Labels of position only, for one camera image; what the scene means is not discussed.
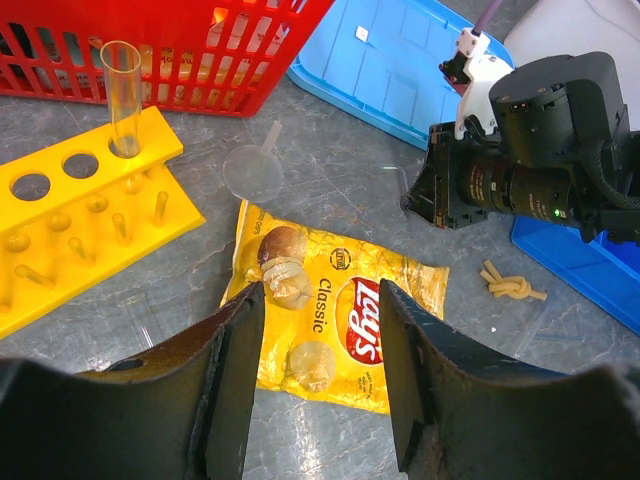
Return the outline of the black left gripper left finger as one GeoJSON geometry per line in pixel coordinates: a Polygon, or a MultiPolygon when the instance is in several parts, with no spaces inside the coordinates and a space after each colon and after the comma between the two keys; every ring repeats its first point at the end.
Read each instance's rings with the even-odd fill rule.
{"type": "Polygon", "coordinates": [[[254,283],[108,369],[1,363],[5,479],[239,479],[263,340],[254,283]]]}

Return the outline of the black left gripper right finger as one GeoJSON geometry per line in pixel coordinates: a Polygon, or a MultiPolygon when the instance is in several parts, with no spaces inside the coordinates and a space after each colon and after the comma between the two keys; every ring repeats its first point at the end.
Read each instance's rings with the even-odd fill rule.
{"type": "Polygon", "coordinates": [[[495,351],[380,284],[397,464],[411,479],[635,479],[639,369],[566,375],[495,351]]]}

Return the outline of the clear glass test tube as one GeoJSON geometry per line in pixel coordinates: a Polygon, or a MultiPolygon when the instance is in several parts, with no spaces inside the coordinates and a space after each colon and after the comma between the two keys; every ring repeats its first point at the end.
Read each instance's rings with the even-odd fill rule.
{"type": "Polygon", "coordinates": [[[141,151],[141,55],[128,42],[112,40],[101,47],[100,59],[112,126],[111,149],[121,158],[133,158],[141,151]]]}

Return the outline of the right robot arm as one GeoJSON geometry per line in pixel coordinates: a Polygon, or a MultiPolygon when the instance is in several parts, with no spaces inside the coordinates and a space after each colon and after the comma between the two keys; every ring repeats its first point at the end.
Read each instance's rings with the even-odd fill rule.
{"type": "Polygon", "coordinates": [[[499,212],[575,227],[587,242],[638,241],[639,136],[609,54],[530,62],[487,98],[494,126],[432,126],[405,210],[442,229],[499,212]]]}

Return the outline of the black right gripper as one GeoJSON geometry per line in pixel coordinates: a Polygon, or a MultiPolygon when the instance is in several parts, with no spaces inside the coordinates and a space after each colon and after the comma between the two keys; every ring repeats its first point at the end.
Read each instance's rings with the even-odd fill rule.
{"type": "Polygon", "coordinates": [[[430,128],[424,165],[402,208],[441,229],[460,229],[484,221],[489,211],[472,203],[468,194],[470,168],[479,160],[495,160],[500,148],[476,142],[471,136],[455,138],[453,123],[430,128]]]}

